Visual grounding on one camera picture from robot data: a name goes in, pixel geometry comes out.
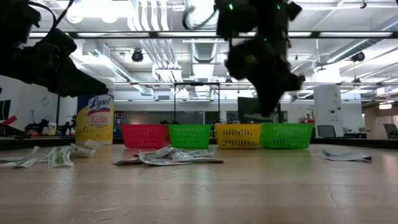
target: red basket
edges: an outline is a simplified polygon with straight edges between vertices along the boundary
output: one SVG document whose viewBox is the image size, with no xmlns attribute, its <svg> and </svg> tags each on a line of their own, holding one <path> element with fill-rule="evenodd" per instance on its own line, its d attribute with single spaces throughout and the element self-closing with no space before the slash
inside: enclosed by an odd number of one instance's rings
<svg viewBox="0 0 398 224">
<path fill-rule="evenodd" d="M 122 124 L 124 145 L 130 148 L 160 149 L 170 144 L 169 127 L 164 124 Z"/>
</svg>

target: wooden table surface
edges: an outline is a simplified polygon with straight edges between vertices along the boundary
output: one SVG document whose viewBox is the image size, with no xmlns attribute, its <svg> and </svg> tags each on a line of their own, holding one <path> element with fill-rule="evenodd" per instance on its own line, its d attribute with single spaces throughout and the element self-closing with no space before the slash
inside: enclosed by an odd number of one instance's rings
<svg viewBox="0 0 398 224">
<path fill-rule="evenodd" d="M 322 149 L 373 162 L 328 161 Z M 0 168 L 0 223 L 398 223 L 398 151 L 213 150 L 224 164 L 115 166 L 124 146 L 113 145 L 72 168 Z"/>
</svg>

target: yellow basket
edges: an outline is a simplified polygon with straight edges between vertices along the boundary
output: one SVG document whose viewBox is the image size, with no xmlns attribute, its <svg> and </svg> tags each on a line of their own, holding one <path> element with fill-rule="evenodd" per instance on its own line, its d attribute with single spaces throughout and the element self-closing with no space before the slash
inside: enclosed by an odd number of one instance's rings
<svg viewBox="0 0 398 224">
<path fill-rule="evenodd" d="M 220 149 L 257 149 L 261 124 L 217 124 L 216 135 Z"/>
</svg>

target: plastic basket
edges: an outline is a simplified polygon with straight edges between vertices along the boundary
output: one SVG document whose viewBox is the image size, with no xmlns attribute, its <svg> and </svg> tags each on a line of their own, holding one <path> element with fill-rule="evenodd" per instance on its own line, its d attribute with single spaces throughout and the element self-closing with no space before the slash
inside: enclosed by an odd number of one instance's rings
<svg viewBox="0 0 398 224">
<path fill-rule="evenodd" d="M 124 145 L 130 148 L 160 149 L 170 144 L 164 124 L 122 124 Z"/>
<path fill-rule="evenodd" d="M 173 147 L 208 149 L 211 124 L 171 124 L 170 138 Z"/>
<path fill-rule="evenodd" d="M 313 124 L 263 124 L 261 144 L 270 149 L 306 149 Z"/>
<path fill-rule="evenodd" d="M 216 135 L 220 149 L 257 149 L 261 124 L 217 124 Z"/>
</svg>

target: green basket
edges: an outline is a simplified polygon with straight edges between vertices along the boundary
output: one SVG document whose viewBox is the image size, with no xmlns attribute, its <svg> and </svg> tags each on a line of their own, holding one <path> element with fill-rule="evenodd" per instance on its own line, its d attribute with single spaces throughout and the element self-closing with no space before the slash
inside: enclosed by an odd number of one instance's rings
<svg viewBox="0 0 398 224">
<path fill-rule="evenodd" d="M 306 149 L 312 129 L 313 124 L 263 124 L 260 143 L 270 149 Z"/>
<path fill-rule="evenodd" d="M 171 124 L 170 140 L 173 147 L 185 149 L 208 149 L 211 124 Z"/>
</svg>

